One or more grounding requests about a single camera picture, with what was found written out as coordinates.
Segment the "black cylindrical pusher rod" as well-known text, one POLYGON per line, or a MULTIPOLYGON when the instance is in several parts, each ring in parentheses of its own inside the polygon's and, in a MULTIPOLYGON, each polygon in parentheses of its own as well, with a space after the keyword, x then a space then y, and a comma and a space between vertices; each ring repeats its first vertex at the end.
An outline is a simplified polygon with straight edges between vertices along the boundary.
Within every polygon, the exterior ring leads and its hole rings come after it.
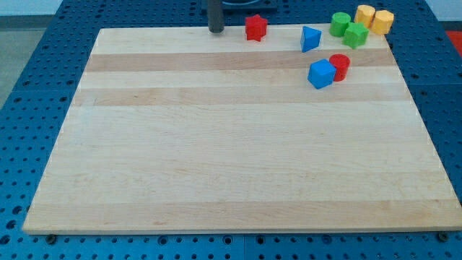
POLYGON ((220 34, 225 28, 225 19, 221 0, 207 0, 207 19, 209 32, 220 34))

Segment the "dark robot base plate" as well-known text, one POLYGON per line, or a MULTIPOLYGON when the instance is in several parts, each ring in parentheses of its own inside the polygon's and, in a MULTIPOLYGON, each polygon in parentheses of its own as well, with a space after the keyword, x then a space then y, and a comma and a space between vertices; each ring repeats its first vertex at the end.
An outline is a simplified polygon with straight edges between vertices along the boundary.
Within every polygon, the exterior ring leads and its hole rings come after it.
POLYGON ((222 0, 224 12, 275 12, 277 9, 277 0, 222 0))

